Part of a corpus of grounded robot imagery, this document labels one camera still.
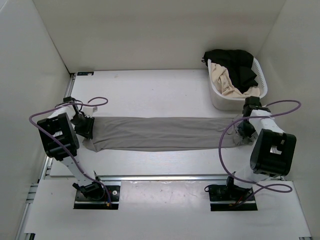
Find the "grey trousers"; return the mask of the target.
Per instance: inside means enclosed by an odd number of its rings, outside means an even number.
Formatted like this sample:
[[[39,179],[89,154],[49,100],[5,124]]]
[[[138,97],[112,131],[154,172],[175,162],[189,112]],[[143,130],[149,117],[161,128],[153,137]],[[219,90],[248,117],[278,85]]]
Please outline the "grey trousers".
[[[257,135],[240,135],[232,117],[96,117],[93,138],[83,146],[93,152],[124,150],[168,152],[252,145]]]

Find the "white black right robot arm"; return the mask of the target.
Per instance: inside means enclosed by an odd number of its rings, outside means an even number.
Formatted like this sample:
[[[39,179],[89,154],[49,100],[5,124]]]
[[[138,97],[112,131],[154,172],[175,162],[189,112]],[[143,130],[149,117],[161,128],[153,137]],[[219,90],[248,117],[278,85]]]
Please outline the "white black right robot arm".
[[[237,126],[243,140],[255,138],[249,165],[235,171],[226,182],[224,193],[230,200],[238,199],[254,183],[286,176],[291,169],[297,138],[286,133],[275,122],[271,111],[262,106],[259,97],[245,99],[244,120]]]

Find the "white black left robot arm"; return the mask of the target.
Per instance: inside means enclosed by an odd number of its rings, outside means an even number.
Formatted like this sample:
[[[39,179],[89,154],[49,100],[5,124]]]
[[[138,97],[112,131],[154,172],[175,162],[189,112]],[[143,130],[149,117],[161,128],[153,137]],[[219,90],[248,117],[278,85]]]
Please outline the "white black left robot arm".
[[[47,156],[65,165],[76,178],[72,186],[84,197],[94,201],[106,196],[105,188],[95,173],[91,176],[85,172],[77,155],[80,148],[78,136],[86,140],[93,138],[93,113],[97,108],[71,96],[65,97],[48,117],[35,124]]]

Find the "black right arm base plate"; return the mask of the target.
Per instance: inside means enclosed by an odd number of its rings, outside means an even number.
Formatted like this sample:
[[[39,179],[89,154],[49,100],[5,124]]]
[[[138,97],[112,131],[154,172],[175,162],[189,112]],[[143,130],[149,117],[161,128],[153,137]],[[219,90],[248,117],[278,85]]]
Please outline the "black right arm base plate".
[[[209,194],[211,212],[258,210],[252,188],[210,184],[204,191]]]

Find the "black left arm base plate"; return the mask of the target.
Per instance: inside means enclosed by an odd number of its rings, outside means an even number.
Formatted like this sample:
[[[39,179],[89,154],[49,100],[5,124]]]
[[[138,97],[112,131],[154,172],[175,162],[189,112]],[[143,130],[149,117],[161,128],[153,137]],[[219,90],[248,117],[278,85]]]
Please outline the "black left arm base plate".
[[[107,185],[106,187],[109,191],[111,202],[109,202],[106,193],[101,193],[94,197],[85,197],[80,190],[77,190],[73,208],[76,210],[118,210],[121,186]]]

